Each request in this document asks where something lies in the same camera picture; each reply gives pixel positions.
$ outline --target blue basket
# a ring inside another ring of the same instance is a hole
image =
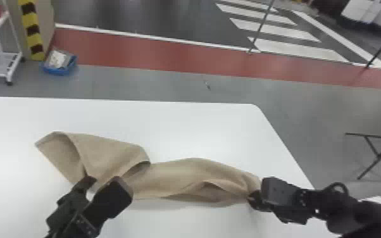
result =
[[[44,62],[42,64],[42,67],[43,67],[43,71],[46,72],[46,73],[50,73],[50,74],[53,74],[53,75],[64,76],[64,75],[69,75],[71,73],[71,71],[75,68],[76,65],[77,65],[77,56],[72,56],[71,60],[70,60],[70,63],[68,64],[68,66],[66,68],[65,67],[62,67],[62,68],[47,68],[47,67],[44,66]]]

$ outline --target hazard stripe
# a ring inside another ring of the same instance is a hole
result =
[[[43,39],[40,33],[39,17],[35,7],[35,0],[18,0],[22,10],[22,25],[27,33],[27,44],[31,51],[31,59],[44,60]]]

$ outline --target beige towel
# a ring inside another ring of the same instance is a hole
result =
[[[90,175],[97,189],[121,176],[135,199],[235,202],[260,188],[257,176],[221,163],[187,158],[151,164],[140,146],[94,135],[53,132],[36,146],[71,183]]]

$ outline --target concrete floor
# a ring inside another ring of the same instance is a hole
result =
[[[381,195],[381,183],[366,184],[381,180],[381,164],[364,182],[354,182],[373,155],[363,139],[344,137],[381,135],[378,89],[86,65],[69,77],[55,77],[43,74],[36,62],[22,64],[15,78],[12,87],[0,80],[0,96],[252,103],[316,188],[343,181],[356,196]],[[375,144],[381,147],[381,141]]]

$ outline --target table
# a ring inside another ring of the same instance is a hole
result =
[[[254,105],[0,97],[0,237],[44,237],[45,219],[72,187],[34,146],[54,130],[139,144],[152,162],[203,157],[311,187]],[[155,199],[134,202],[100,237],[314,236],[337,237],[321,221],[284,225],[247,204],[213,208]]]

